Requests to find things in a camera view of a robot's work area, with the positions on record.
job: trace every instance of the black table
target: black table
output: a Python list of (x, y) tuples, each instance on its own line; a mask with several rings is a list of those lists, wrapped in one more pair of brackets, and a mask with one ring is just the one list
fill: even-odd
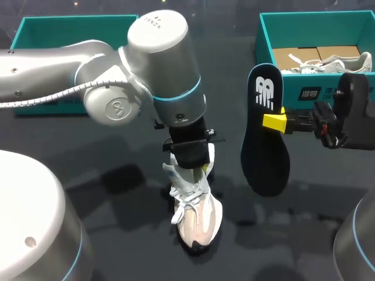
[[(170, 224), (169, 180), (162, 171), (168, 155), (161, 148), (168, 132), (154, 131), (145, 114), (128, 127), (106, 128), (87, 117), (15, 118), (12, 111), (0, 111), (0, 148), (41, 161), (67, 190), (96, 253), (93, 281), (337, 281), (332, 239), (373, 187), (375, 154), (328, 150), (310, 133), (285, 136), (291, 175), (275, 198), (254, 194), (241, 169), (257, 14), (271, 10), (270, 1), (77, 2), (3, 0), (2, 47), (9, 46), (23, 15), (176, 9), (188, 18), (195, 38), (206, 123), (226, 139), (216, 144), (212, 184), (224, 207), (221, 231), (208, 253), (193, 258)], [(300, 9), (291, 1), (277, 3), (275, 11)]]

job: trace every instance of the blue ring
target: blue ring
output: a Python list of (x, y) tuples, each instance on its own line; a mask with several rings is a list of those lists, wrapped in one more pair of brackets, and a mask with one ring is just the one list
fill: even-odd
[(197, 89), (199, 84), (200, 84), (200, 76), (199, 76), (199, 80), (198, 80), (197, 84), (195, 84), (195, 86), (193, 88), (191, 88), (189, 91), (184, 92), (183, 94), (181, 94), (177, 97), (174, 97), (174, 98), (159, 98), (159, 97), (153, 96), (153, 98), (157, 101), (176, 101), (176, 100), (179, 100), (181, 98), (185, 98), (187, 95), (190, 95), (192, 92), (194, 92)]
[(81, 254), (81, 250), (82, 250), (82, 227), (81, 227), (81, 242), (80, 242), (80, 247), (78, 249), (78, 252), (77, 252), (77, 256), (76, 256), (76, 259), (74, 260), (73, 264), (71, 265), (71, 268), (69, 269), (68, 273), (65, 275), (65, 277), (61, 280), (61, 281), (66, 281), (69, 277), (69, 275), (71, 274), (71, 272), (73, 271), (74, 267), (76, 266), (77, 262), (78, 262), (78, 258)]
[(355, 211), (354, 211), (354, 215), (353, 215), (353, 234), (354, 234), (354, 240), (356, 241), (356, 244), (357, 244), (357, 247), (358, 247), (358, 250), (359, 252), (361, 253), (364, 261), (368, 264), (368, 266), (373, 270), (373, 272), (375, 272), (375, 267), (372, 265), (372, 263), (369, 261), (369, 259), (366, 257), (366, 255), (364, 254), (361, 246), (359, 245), (359, 241), (358, 241), (358, 237), (357, 237), (357, 232), (356, 232), (356, 213), (357, 213), (357, 209), (358, 209), (358, 206), (359, 204), (361, 203), (361, 201), (359, 201)]

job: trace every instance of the white cylinder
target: white cylinder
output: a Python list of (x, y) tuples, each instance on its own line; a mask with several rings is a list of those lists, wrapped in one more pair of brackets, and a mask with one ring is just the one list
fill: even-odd
[(88, 236), (56, 176), (0, 150), (0, 281), (89, 281)]

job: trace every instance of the robotic arm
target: robotic arm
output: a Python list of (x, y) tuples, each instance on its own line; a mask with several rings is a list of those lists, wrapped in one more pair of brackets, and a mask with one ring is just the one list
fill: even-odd
[(312, 110), (285, 109), (285, 114), (265, 114), (263, 125), (283, 133), (314, 132), (330, 149), (375, 149), (375, 104), (370, 101), (364, 74), (344, 73), (333, 95), (333, 107), (317, 101)]
[[(2, 50), (0, 61), (0, 108), (77, 94), (92, 119), (120, 126), (148, 107), (169, 128), (172, 141), (163, 149), (180, 167), (209, 163), (213, 133), (203, 119), (206, 98), (188, 25), (177, 12), (140, 17), (128, 31), (128, 45), (118, 50), (89, 40), (55, 49)], [(155, 129), (163, 124), (155, 119)]]

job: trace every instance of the white robotic arm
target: white robotic arm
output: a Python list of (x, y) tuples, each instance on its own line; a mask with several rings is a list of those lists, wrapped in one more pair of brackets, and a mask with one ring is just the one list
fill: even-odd
[(206, 98), (185, 18), (155, 11), (136, 20), (128, 45), (89, 40), (55, 49), (0, 53), (0, 108), (26, 107), (77, 94), (95, 121), (131, 122), (143, 105), (169, 128), (165, 150), (185, 169), (209, 163)]

